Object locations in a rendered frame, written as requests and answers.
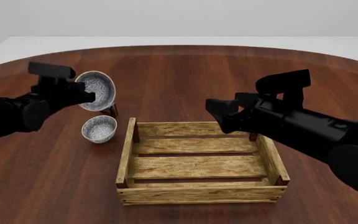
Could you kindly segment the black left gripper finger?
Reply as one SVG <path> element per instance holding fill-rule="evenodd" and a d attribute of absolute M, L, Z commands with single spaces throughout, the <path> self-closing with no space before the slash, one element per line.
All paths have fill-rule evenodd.
<path fill-rule="evenodd" d="M 79 104 L 92 103 L 95 101 L 95 99 L 96 99 L 95 93 L 87 93 L 84 91 L 79 94 Z"/>

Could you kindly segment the small patterned blue-white bowl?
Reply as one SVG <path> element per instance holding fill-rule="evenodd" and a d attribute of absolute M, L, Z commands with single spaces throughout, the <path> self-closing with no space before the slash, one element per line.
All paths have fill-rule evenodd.
<path fill-rule="evenodd" d="M 81 129 L 82 136 L 93 143 L 105 143 L 116 133 L 117 121 L 107 115 L 89 119 Z"/>

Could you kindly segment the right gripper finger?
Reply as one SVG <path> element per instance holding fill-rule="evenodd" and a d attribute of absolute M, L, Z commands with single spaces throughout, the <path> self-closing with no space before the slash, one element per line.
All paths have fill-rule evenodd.
<path fill-rule="evenodd" d="M 206 100 L 205 109 L 217 122 L 221 122 L 225 115 L 238 112 L 239 101 L 208 98 Z"/>
<path fill-rule="evenodd" d="M 249 117 L 242 113 L 224 115 L 220 123 L 220 128 L 224 134 L 233 132 L 249 132 Z"/>

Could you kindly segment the wooden slat tray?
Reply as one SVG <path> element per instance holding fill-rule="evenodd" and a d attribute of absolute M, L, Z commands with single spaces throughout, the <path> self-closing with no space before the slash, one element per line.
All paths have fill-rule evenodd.
<path fill-rule="evenodd" d="M 274 203 L 290 177 L 273 141 L 215 122 L 128 123 L 116 176 L 124 205 Z"/>

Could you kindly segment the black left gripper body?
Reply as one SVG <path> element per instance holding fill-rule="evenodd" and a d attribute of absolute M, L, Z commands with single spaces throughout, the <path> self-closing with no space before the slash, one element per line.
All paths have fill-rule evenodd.
<path fill-rule="evenodd" d="M 66 108 L 88 102 L 83 82 L 39 82 L 31 87 L 31 92 L 35 95 L 35 102 L 48 108 Z"/>

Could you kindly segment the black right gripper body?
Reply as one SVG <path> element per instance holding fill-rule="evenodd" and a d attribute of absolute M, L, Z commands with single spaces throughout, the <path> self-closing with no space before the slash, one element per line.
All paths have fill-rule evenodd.
<path fill-rule="evenodd" d="M 260 101 L 257 93 L 236 93 L 235 99 L 243 108 L 234 116 L 235 131 L 258 131 L 259 120 L 255 106 Z"/>

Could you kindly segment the large patterned blue-white bowl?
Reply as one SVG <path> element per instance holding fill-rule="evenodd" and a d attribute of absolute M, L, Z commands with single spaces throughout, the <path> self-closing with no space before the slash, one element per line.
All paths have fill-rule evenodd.
<path fill-rule="evenodd" d="M 95 100 L 91 103 L 80 104 L 87 111 L 97 111 L 113 118 L 118 116 L 116 104 L 116 87 L 109 76 L 96 70 L 84 72 L 75 80 L 85 84 L 85 92 L 95 93 Z"/>

